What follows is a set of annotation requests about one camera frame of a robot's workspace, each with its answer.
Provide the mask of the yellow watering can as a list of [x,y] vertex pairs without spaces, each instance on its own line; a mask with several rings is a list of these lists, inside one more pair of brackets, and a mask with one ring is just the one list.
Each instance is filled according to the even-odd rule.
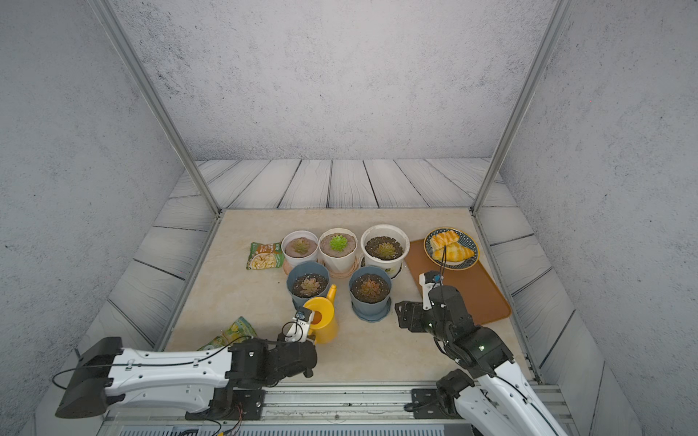
[[339,332],[339,325],[336,319],[336,285],[332,284],[327,296],[317,296],[308,300],[304,307],[314,313],[313,321],[310,323],[310,334],[314,336],[316,344],[326,344],[336,338]]

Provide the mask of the blue pot red succulent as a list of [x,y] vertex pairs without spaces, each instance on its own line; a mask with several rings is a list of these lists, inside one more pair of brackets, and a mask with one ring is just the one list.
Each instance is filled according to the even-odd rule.
[[350,278],[349,290],[352,309],[361,320],[376,323],[389,314],[392,282],[383,269],[360,267]]

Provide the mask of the small white pot pink-green succulent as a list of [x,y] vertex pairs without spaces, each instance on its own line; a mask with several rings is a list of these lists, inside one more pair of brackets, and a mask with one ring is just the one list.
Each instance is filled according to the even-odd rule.
[[288,260],[294,267],[301,263],[316,262],[319,254],[319,240],[309,231],[298,230],[287,234],[281,243]]

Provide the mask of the white pot bright green succulent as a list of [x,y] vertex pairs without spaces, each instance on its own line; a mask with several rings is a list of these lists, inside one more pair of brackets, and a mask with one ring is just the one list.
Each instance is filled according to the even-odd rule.
[[329,272],[345,272],[352,266],[357,243],[356,235],[345,228],[329,229],[320,236],[320,257]]

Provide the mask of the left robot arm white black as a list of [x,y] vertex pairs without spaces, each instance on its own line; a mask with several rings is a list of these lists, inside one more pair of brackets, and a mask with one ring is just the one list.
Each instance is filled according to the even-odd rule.
[[311,377],[317,360],[311,342],[250,338],[212,350],[153,352],[105,337],[70,370],[55,416],[86,419],[113,406],[145,406],[221,420],[236,408],[235,390],[263,390],[299,374]]

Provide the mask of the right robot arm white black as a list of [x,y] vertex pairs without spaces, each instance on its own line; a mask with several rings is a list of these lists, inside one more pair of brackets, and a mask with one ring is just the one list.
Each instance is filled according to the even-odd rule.
[[477,325],[458,290],[429,283],[423,301],[396,304],[398,325],[428,332],[458,368],[436,383],[441,411],[468,421],[482,435],[565,435],[492,329]]

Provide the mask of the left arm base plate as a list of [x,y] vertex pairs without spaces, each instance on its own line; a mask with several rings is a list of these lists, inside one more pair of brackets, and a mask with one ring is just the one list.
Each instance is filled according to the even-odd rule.
[[260,421],[265,402],[264,390],[214,389],[213,399],[203,412],[187,412],[187,421]]

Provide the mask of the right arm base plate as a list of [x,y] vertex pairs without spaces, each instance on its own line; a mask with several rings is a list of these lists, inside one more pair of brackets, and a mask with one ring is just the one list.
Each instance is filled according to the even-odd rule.
[[413,389],[411,401],[404,406],[414,419],[460,419],[454,398],[438,389]]

